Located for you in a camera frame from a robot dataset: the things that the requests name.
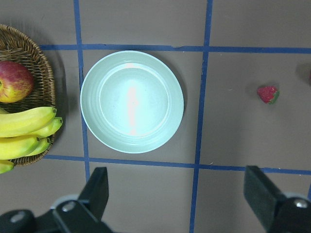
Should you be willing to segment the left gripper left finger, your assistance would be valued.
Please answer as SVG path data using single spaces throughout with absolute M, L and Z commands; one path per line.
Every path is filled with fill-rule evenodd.
M 108 202 L 108 173 L 106 167 L 94 169 L 89 180 L 78 196 L 82 203 L 93 216 L 101 221 Z

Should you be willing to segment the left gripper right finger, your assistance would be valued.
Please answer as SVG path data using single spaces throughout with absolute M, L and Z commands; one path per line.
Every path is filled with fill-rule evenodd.
M 287 197 L 258 166 L 245 167 L 243 194 L 263 228 L 269 232 Z

